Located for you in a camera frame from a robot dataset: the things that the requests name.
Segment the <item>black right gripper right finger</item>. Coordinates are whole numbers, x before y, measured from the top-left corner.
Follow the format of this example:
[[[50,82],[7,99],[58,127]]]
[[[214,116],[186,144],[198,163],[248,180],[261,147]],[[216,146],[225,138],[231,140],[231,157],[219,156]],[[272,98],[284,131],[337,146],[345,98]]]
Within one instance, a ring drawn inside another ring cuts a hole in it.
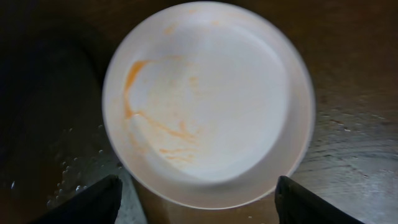
[[[362,224],[287,176],[275,188],[280,224]]]

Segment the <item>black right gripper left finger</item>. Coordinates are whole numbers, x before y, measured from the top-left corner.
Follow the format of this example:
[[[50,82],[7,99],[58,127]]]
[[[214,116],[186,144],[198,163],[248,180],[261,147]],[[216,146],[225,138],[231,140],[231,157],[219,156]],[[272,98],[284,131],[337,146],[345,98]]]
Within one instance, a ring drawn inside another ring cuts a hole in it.
[[[109,175],[33,224],[114,224],[121,206],[123,182]]]

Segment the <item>white plate back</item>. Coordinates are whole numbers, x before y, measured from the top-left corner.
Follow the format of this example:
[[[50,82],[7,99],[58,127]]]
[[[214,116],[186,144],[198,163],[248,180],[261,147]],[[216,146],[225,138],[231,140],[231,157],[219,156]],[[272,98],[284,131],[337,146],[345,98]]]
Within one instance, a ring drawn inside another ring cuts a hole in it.
[[[205,210],[271,193],[301,163],[315,123],[310,75],[291,41],[247,9],[209,1],[133,28],[107,69],[102,107],[129,173]]]

